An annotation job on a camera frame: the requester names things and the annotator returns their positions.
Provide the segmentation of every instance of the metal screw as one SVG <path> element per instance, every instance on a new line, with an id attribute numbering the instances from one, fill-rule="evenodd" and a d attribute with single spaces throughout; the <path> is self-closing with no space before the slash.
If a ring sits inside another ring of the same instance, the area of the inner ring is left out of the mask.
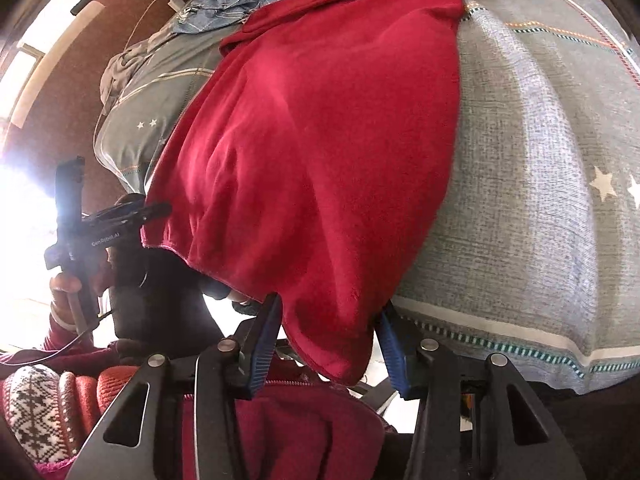
<path id="1" fill-rule="evenodd" d="M 153 354 L 148 359 L 147 363 L 152 368 L 158 368 L 159 366 L 162 366 L 165 361 L 166 361 L 166 358 L 162 354 Z"/>
<path id="2" fill-rule="evenodd" d="M 218 343 L 218 350 L 221 352 L 232 352 L 236 349 L 236 343 L 233 339 L 225 338 L 221 339 Z"/>
<path id="3" fill-rule="evenodd" d="M 426 350 L 427 352 L 433 352 L 437 350 L 440 345 L 435 339 L 423 339 L 420 341 L 420 348 Z"/>
<path id="4" fill-rule="evenodd" d="M 491 354 L 491 362 L 495 366 L 506 366 L 509 360 L 502 354 Z"/>

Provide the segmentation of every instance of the white star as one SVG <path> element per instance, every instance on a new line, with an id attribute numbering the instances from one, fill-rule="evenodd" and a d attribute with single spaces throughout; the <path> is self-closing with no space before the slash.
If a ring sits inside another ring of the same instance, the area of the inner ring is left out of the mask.
<path id="1" fill-rule="evenodd" d="M 636 209 L 640 206 L 640 184 L 636 182 L 633 175 L 629 175 L 631 178 L 631 187 L 627 188 L 627 191 L 631 193 L 636 201 Z"/>
<path id="2" fill-rule="evenodd" d="M 598 168 L 597 166 L 594 166 L 594 168 L 596 170 L 596 178 L 589 184 L 600 192 L 600 200 L 604 202 L 607 198 L 607 195 L 617 196 L 616 192 L 613 189 L 613 186 L 611 185 L 611 177 L 613 176 L 613 174 L 602 173 L 600 171 L 600 168 Z"/>

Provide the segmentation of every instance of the patterned knit fabric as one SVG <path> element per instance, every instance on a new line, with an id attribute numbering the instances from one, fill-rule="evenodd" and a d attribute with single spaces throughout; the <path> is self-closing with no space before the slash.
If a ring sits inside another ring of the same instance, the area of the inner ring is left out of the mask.
<path id="1" fill-rule="evenodd" d="M 58 409 L 58 375 L 43 365 L 25 366 L 3 385 L 4 418 L 36 463 L 69 458 Z"/>
<path id="2" fill-rule="evenodd" d="M 72 456 L 80 452 L 86 439 L 80 404 L 78 402 L 78 389 L 76 388 L 76 376 L 71 372 L 64 372 L 58 382 L 58 409 L 62 414 L 60 425 L 65 437 L 66 447 Z"/>
<path id="3" fill-rule="evenodd" d="M 106 411 L 136 371 L 138 371 L 137 366 L 114 366 L 100 374 L 97 388 L 100 414 Z"/>

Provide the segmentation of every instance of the red fabric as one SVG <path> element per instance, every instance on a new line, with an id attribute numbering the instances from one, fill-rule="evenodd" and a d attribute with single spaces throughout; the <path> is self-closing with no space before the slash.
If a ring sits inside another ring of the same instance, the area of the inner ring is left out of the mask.
<path id="1" fill-rule="evenodd" d="M 114 366 L 100 374 L 96 390 L 100 414 L 107 410 L 113 399 L 116 398 L 120 390 L 124 388 L 137 371 L 137 366 Z"/>
<path id="2" fill-rule="evenodd" d="M 58 381 L 58 413 L 67 455 L 74 456 L 80 451 L 88 433 L 84 430 L 82 423 L 82 407 L 76 387 L 76 376 L 71 372 L 64 372 Z"/>
<path id="3" fill-rule="evenodd" d="M 98 381 L 93 377 L 76 377 L 78 405 L 84 434 L 89 435 L 100 419 L 97 397 Z"/>
<path id="4" fill-rule="evenodd" d="M 65 480 L 74 460 L 74 458 L 69 458 L 62 462 L 36 464 L 36 469 L 44 480 Z"/>
<path id="5" fill-rule="evenodd" d="M 384 440 L 370 408 L 327 384 L 268 384 L 236 415 L 249 480 L 370 480 Z M 195 480 L 193 399 L 182 420 L 182 477 Z"/>
<path id="6" fill-rule="evenodd" d="M 284 300 L 290 342 L 355 383 L 372 320 L 446 192 L 462 0 L 282 0 L 223 42 L 148 201 L 148 246 L 245 295 Z"/>
<path id="7" fill-rule="evenodd" d="M 15 367 L 3 367 L 4 363 L 25 363 L 41 359 L 55 353 L 71 342 L 77 334 L 69 332 L 49 317 L 49 333 L 43 343 L 42 350 L 27 349 L 16 353 L 0 354 L 0 379 L 7 378 L 15 372 Z M 118 364 L 118 353 L 115 347 L 96 348 L 91 339 L 70 348 L 67 353 L 47 361 L 46 366 L 55 373 L 73 372 L 78 376 L 98 377 L 101 371 Z"/>
<path id="8" fill-rule="evenodd" d="M 311 368 L 298 366 L 295 361 L 280 359 L 276 355 L 271 359 L 269 380 L 271 382 L 295 381 L 307 384 L 322 384 L 323 382 Z"/>

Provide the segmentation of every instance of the white and black knit pattern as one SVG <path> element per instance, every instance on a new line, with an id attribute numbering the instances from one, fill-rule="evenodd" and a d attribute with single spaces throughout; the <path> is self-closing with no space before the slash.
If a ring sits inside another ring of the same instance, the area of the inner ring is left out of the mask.
<path id="1" fill-rule="evenodd" d="M 55 372 L 37 365 L 19 368 L 4 384 L 4 418 L 35 463 L 69 457 L 60 425 L 58 381 Z"/>

